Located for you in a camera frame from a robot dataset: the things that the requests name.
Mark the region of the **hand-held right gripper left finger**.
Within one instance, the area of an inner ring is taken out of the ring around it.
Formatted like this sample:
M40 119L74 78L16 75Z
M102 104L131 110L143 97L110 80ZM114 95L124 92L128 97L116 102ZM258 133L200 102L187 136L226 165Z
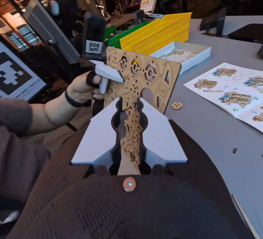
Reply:
M118 168L121 162L121 145L118 127L121 122L123 99L116 98L94 116L71 160L73 165L104 165Z

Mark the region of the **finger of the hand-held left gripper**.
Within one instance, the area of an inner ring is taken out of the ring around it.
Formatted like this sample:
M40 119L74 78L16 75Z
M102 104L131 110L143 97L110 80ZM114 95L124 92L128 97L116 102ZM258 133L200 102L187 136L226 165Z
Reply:
M124 82L124 79L122 75L120 74L120 71L106 65L102 61L88 60L88 67L90 67L91 70L97 75L100 75L102 77L105 77L107 79L110 79L110 80L113 80L119 83Z

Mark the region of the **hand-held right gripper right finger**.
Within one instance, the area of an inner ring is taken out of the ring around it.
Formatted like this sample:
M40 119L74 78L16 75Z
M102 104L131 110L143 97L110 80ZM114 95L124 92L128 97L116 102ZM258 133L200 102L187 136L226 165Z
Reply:
M140 165L166 167L169 163L188 161L183 148L166 116L143 98L137 98L139 123L142 127L139 141Z

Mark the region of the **laser-cut wooden parts sheet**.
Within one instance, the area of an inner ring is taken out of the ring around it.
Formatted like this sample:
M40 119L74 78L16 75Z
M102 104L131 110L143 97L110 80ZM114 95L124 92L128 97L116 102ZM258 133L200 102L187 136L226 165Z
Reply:
M139 143L142 127L137 110L137 98L144 89L153 93L153 107L164 114L181 70L181 64L153 56L108 47L107 66L118 71L124 82L110 80L104 94L104 108L122 97L126 135L121 138L121 149L139 173Z

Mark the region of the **person's left forearm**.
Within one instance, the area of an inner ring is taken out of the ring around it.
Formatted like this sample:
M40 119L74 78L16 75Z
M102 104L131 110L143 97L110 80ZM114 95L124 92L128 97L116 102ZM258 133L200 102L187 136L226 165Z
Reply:
M65 93L46 104L30 104L30 107L32 122L25 135L54 131L69 123L80 110L67 101Z

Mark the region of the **person's left hand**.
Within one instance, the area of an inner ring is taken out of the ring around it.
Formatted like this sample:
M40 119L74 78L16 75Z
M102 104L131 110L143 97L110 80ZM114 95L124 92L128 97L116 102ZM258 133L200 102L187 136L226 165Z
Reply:
M78 103L85 103L88 100L103 100L104 95L97 88L102 77L93 71L88 71L76 77L67 88L68 96Z

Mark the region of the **grey metal framed panel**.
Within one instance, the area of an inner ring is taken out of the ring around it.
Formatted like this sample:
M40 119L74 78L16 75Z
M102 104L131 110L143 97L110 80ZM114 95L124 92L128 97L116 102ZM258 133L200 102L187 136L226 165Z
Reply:
M69 64L79 62L80 54L57 26L40 0L29 0L23 17L40 35L42 41L52 41Z

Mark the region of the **black wristband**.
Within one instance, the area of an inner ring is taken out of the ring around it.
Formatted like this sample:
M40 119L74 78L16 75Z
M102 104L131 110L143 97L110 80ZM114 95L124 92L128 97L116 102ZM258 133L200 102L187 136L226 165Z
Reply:
M71 106L73 106L73 107L75 107L75 108L81 108L81 107L83 107L83 106L84 106L84 107L89 107L89 106L91 106L91 104L92 104L92 101L91 101L91 100L88 100L88 101L86 101L85 103L78 103L78 102L76 102L75 100L73 100L73 99L68 95L67 90L65 90L64 93L65 93L65 98L66 98L67 102L68 102Z

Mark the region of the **yellow plastic bin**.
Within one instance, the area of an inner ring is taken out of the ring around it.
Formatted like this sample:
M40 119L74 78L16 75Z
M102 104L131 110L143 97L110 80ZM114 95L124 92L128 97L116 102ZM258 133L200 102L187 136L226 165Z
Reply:
M120 39L122 50L151 55L171 42L186 42L192 12L168 14Z

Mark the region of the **illustrated instruction booklet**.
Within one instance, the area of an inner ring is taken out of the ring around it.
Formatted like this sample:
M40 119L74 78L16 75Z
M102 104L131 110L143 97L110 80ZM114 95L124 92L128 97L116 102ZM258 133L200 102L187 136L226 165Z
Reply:
M263 132L263 71L222 63L184 86Z

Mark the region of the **set of tan rings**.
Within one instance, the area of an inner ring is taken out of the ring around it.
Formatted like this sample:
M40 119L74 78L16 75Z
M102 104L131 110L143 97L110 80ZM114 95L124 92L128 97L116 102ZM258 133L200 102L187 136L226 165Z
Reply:
M186 50L175 49L169 53L163 54L159 58L163 59L163 60L178 62L178 63L185 63L186 61L194 58L197 55L198 55L198 53L196 53L196 52L189 52Z

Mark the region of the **person's grey shirt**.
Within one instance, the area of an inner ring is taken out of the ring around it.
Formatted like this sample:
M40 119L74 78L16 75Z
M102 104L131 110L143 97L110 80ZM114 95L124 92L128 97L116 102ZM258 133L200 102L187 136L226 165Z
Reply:
M0 99L0 195L25 203L37 178L51 158L43 146L22 137L33 119L24 99Z

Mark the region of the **white cardboard box tray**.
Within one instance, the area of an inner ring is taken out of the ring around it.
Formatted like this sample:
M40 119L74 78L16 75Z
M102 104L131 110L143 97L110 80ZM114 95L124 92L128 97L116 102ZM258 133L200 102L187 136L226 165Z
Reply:
M196 52L198 53L197 56L194 58L186 61L185 63L181 63L181 70L179 75L186 72L190 68L198 65L199 63L203 62L207 58L211 56L211 47L204 46L204 45L198 45L198 44L192 44L192 43L185 43L185 42L171 42L170 44L164 46L163 48L159 49L158 51L152 53L150 56L159 58L163 54L169 53L172 50L186 50L189 52Z

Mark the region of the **thin wooden board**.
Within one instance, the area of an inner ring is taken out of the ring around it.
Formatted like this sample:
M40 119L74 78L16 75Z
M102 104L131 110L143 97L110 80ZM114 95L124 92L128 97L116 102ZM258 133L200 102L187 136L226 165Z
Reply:
M242 206L240 205L240 203L238 202L236 196L234 194L231 195L233 201L235 202L236 206L238 207L246 225L248 226L249 230L252 232L253 236L255 239L260 239L258 233L256 232L254 226L252 225L251 221L249 220L248 216L246 215L245 211L243 210Z

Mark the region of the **black desktop stand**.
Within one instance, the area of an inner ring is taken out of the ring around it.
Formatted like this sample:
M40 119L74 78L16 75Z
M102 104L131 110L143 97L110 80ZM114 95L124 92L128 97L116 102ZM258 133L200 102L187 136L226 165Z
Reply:
M199 27L200 31L205 31L202 34L209 36L221 36L223 33L226 12L227 12L227 7L224 7L220 9L218 12L203 18ZM213 28L216 28L216 32L210 33L209 30Z

